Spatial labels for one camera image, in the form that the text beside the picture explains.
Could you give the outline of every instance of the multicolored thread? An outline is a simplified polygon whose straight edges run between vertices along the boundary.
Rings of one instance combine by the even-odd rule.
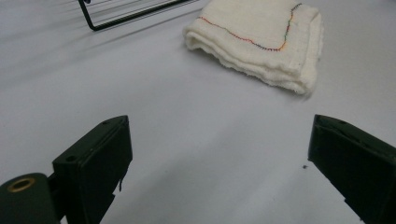
[[[283,44],[282,44],[282,46],[280,46],[280,47],[277,48],[277,49],[271,49],[271,48],[264,47],[264,46],[262,46],[262,45],[260,45],[260,44],[257,44],[256,42],[254,42],[253,40],[251,40],[251,39],[249,39],[249,38],[244,38],[244,37],[241,37],[241,36],[239,36],[239,35],[236,35],[236,34],[234,34],[233,32],[231,32],[230,30],[228,30],[227,28],[222,27],[222,26],[219,26],[219,25],[217,25],[217,24],[215,24],[215,23],[209,21],[209,20],[208,20],[207,18],[205,18],[205,17],[198,17],[198,19],[203,20],[203,21],[209,23],[210,25],[219,27],[220,29],[227,31],[227,33],[229,33],[230,35],[233,35],[234,37],[236,37],[236,38],[238,38],[238,39],[240,39],[240,40],[246,41],[246,42],[248,42],[248,43],[250,43],[250,44],[252,44],[252,45],[258,47],[259,49],[264,49],[264,50],[268,50],[268,51],[276,51],[276,52],[278,52],[278,51],[281,51],[283,48],[286,47],[286,43],[288,42],[288,34],[289,34],[289,30],[290,30],[290,24],[291,24],[291,21],[293,20],[293,17],[294,17],[294,11],[295,11],[300,5],[302,5],[302,4],[299,3],[299,4],[297,4],[294,8],[291,9],[291,11],[290,11],[290,19],[289,19],[289,21],[288,21],[288,26],[286,27],[286,32],[285,32],[285,35],[284,35]]]

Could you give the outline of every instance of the tabletop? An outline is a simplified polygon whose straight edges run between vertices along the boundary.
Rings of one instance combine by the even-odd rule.
[[[50,175],[128,115],[134,160],[102,223],[361,223],[307,150],[315,114],[396,146],[396,1],[303,1],[325,29],[310,96],[187,50],[207,2],[93,32],[77,1],[0,0],[0,182]]]

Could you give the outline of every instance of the folded towel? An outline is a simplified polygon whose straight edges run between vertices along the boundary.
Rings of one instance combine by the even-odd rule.
[[[271,86],[314,89],[323,36],[316,8],[293,0],[212,0],[183,35],[189,49]]]

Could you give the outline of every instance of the towel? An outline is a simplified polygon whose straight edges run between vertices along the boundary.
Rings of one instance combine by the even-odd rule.
[[[322,49],[321,15],[293,0],[212,0],[183,29],[188,49],[300,94],[312,92]]]

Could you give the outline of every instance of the white towel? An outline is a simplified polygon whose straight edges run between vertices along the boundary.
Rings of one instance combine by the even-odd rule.
[[[212,0],[183,35],[189,49],[271,86],[314,89],[323,36],[316,8],[293,0]]]

